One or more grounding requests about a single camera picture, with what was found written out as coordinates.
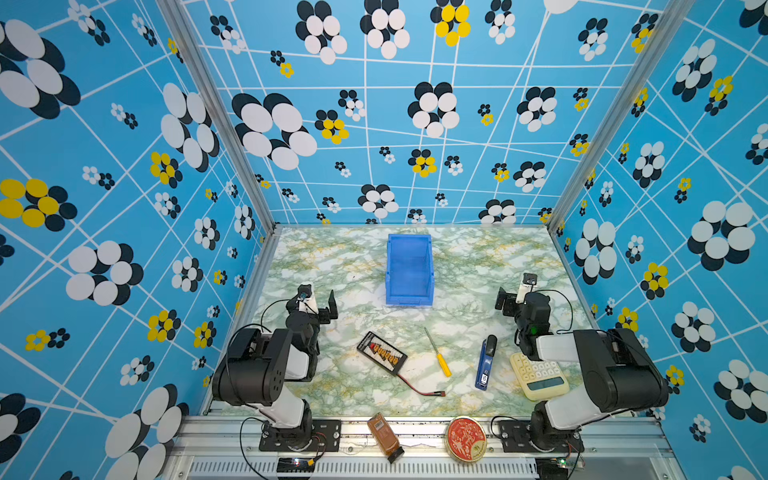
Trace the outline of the yellow handled screwdriver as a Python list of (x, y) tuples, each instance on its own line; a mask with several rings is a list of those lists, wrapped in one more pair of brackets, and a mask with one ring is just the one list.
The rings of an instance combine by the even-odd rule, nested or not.
[(427, 328), (424, 328), (424, 331), (425, 331), (425, 334), (427, 335), (427, 338), (428, 338), (428, 340), (430, 342), (430, 345), (432, 346), (432, 348), (433, 348), (433, 350), (435, 352), (438, 364), (439, 364), (443, 374), (446, 377), (450, 378), (452, 376), (452, 372), (451, 372), (451, 370), (450, 370), (450, 368), (448, 366), (447, 361), (445, 360), (444, 356), (442, 355), (441, 351), (439, 350), (439, 348), (438, 348), (437, 344), (435, 343), (435, 341), (434, 341), (432, 335), (430, 334), (429, 330)]

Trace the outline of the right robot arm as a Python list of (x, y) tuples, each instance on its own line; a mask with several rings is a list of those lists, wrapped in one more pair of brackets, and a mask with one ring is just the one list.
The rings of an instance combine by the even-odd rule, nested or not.
[(629, 329), (550, 331), (550, 298), (531, 291), (520, 296), (500, 289), (495, 308), (515, 320), (515, 343), (526, 359), (520, 382), (530, 373), (546, 382), (545, 372), (561, 363), (581, 369), (582, 384), (538, 402), (528, 427), (530, 442), (553, 451), (585, 425), (611, 415), (663, 407), (669, 399), (660, 373)]

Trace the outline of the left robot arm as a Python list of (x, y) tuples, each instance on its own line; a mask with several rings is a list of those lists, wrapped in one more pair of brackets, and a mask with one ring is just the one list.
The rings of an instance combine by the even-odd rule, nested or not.
[(212, 378), (212, 396), (231, 406), (246, 406), (265, 419), (259, 450), (303, 452), (339, 450), (342, 422), (313, 417), (309, 402), (288, 383), (309, 383), (320, 355), (320, 327), (338, 318), (334, 295), (316, 304), (309, 285), (301, 285), (286, 304), (283, 328), (248, 324), (231, 337)]

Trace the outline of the blue plastic bin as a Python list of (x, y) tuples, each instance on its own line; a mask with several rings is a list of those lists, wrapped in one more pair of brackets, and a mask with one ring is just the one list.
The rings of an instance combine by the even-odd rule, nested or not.
[(430, 235), (388, 236), (385, 290), (388, 306), (433, 305), (435, 271)]

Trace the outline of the cream calculator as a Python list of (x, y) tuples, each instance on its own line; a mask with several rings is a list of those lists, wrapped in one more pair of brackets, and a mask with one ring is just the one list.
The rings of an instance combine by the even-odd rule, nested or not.
[(531, 401), (549, 400), (567, 394), (569, 383), (553, 361), (532, 361), (523, 353), (510, 356), (510, 364), (524, 395)]

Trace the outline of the round red tin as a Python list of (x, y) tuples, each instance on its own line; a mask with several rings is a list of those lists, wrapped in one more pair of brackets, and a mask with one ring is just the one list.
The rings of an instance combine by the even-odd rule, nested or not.
[(486, 453), (487, 435), (476, 420), (457, 417), (448, 424), (444, 443), (448, 454), (454, 460), (475, 463)]

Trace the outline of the brown rectangular box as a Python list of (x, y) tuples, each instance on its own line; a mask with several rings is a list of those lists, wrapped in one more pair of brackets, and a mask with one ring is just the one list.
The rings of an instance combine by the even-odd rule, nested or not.
[(367, 421), (367, 426), (390, 464), (395, 463), (403, 456), (404, 449), (398, 437), (381, 413), (372, 416)]

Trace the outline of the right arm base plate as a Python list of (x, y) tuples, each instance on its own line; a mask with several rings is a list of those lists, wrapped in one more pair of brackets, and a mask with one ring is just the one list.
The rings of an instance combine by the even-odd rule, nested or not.
[(530, 421), (512, 417), (494, 417), (492, 434), (500, 440), (504, 453), (575, 455), (585, 451), (581, 435), (576, 430), (552, 430)]

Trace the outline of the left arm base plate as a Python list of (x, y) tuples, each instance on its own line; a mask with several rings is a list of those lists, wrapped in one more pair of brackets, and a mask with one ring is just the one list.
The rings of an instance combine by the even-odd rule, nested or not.
[(342, 422), (337, 419), (313, 420), (296, 428), (279, 429), (272, 425), (262, 432), (262, 452), (338, 452)]

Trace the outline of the aluminium front rail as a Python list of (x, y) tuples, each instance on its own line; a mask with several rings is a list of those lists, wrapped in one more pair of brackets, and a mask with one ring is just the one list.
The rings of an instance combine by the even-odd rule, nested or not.
[(581, 452), (507, 452), (510, 420), (479, 419), (495, 427), (484, 456), (465, 463), (448, 452), (447, 417), (392, 417), (404, 455), (388, 462), (363, 417), (342, 419), (333, 451), (312, 468), (287, 465), (294, 452), (259, 450), (261, 424), (238, 417), (192, 417), (182, 427), (164, 479), (682, 479), (684, 473), (660, 425), (651, 418), (614, 417), (577, 437)]

